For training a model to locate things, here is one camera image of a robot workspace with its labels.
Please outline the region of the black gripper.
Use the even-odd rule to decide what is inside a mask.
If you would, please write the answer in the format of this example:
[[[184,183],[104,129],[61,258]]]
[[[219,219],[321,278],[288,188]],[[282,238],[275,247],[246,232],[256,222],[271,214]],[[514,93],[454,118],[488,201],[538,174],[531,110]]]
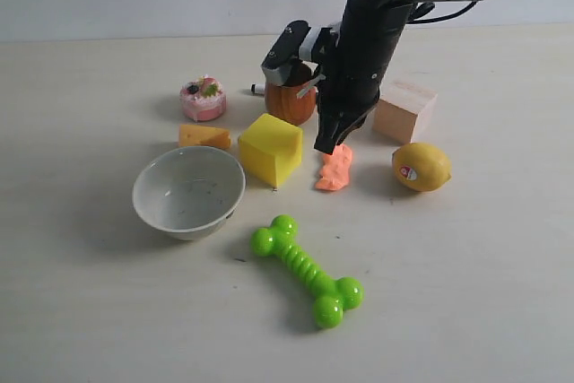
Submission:
[[[317,151],[332,154],[364,125],[378,102],[381,82],[412,10],[408,1],[374,5],[347,0],[334,55],[324,63]]]

